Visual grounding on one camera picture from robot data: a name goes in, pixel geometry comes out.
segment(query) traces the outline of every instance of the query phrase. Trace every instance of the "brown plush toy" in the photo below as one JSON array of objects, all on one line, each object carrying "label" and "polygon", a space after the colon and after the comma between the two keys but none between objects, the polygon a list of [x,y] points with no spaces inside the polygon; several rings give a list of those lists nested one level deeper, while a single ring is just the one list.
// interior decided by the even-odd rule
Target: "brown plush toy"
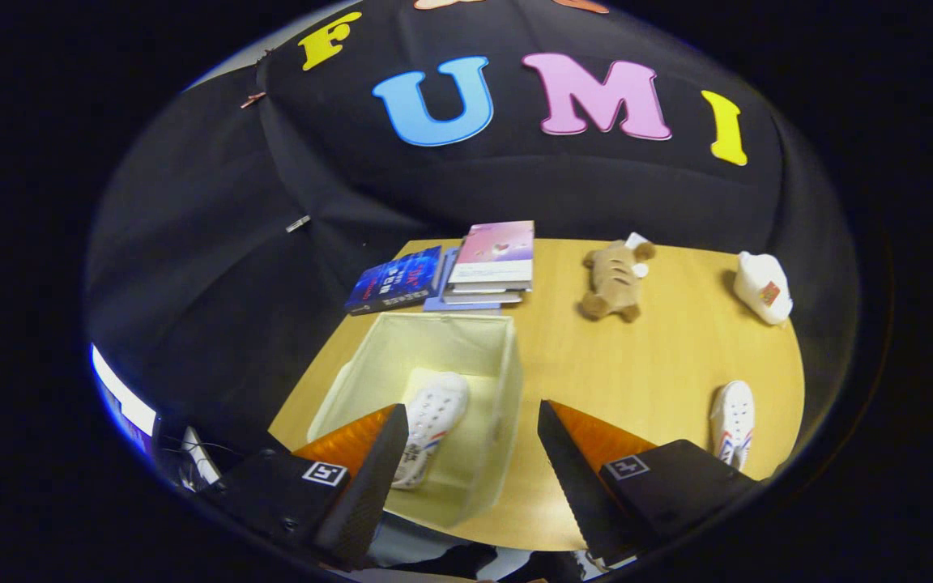
[{"label": "brown plush toy", "polygon": [[592,269],[592,291],[582,298],[582,313],[592,320],[619,313],[622,320],[640,316],[640,277],[647,274],[647,259],[658,251],[653,243],[638,233],[628,240],[615,240],[610,247],[590,251],[586,268]]}]

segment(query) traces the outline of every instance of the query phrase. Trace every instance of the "fabric storage box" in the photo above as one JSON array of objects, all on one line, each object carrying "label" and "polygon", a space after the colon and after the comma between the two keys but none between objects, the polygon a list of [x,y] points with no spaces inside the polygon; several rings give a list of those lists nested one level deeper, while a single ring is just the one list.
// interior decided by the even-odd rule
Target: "fabric storage box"
[{"label": "fabric storage box", "polygon": [[431,374],[445,370],[470,385],[466,413],[441,439],[421,486],[391,490],[385,510],[447,528],[495,505],[506,479],[523,389],[512,317],[379,314],[307,437],[315,440],[392,402],[408,404]]}]

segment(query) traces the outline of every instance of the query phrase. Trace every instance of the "white shoe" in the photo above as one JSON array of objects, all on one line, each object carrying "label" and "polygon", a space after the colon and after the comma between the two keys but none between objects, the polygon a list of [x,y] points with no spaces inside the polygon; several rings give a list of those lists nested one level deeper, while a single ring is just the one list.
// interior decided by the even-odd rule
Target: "white shoe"
[{"label": "white shoe", "polygon": [[715,455],[726,464],[743,469],[755,434],[755,395],[744,381],[732,381],[718,391],[711,406],[711,436]]},{"label": "white shoe", "polygon": [[751,255],[747,251],[741,251],[737,258],[734,294],[768,324],[775,326],[787,320],[794,301],[780,262],[773,255]]},{"label": "white shoe", "polygon": [[437,444],[467,412],[469,401],[470,386],[455,372],[442,372],[427,381],[405,407],[408,440],[391,487],[415,490],[422,483]]}]

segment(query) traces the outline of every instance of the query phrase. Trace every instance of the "book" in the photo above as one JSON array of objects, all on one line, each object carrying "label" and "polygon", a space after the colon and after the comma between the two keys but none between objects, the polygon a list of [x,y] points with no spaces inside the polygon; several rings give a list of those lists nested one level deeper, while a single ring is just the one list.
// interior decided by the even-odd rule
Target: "book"
[{"label": "book", "polygon": [[[459,247],[453,247],[445,251],[444,262],[441,263],[441,281],[438,283],[438,289],[448,287],[449,275],[452,273],[452,266],[456,263],[456,256],[459,255]],[[482,303],[482,304],[449,304],[441,295],[430,296],[423,301],[423,311],[441,311],[441,310],[495,310],[495,315],[499,314],[501,304]]]},{"label": "book", "polygon": [[507,291],[504,294],[444,294],[441,296],[441,301],[451,306],[463,304],[513,304],[521,301],[521,299],[521,294],[517,291]]},{"label": "book", "polygon": [[344,311],[358,315],[419,303],[440,291],[440,280],[438,245],[367,269],[344,303]]},{"label": "book", "polygon": [[530,289],[535,247],[535,221],[471,226],[463,239],[449,283],[453,291]]},{"label": "book", "polygon": [[457,283],[450,289],[453,294],[502,294],[502,292],[530,292],[530,281],[500,281],[497,283]]}]

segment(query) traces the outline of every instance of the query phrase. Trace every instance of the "pink book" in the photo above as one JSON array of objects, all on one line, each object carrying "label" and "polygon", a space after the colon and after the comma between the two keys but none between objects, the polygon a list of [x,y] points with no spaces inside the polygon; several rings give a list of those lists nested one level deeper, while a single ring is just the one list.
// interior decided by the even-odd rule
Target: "pink book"
[{"label": "pink book", "polygon": [[459,250],[449,283],[499,284],[526,289],[532,282],[535,258],[535,221],[486,223],[471,226]]}]

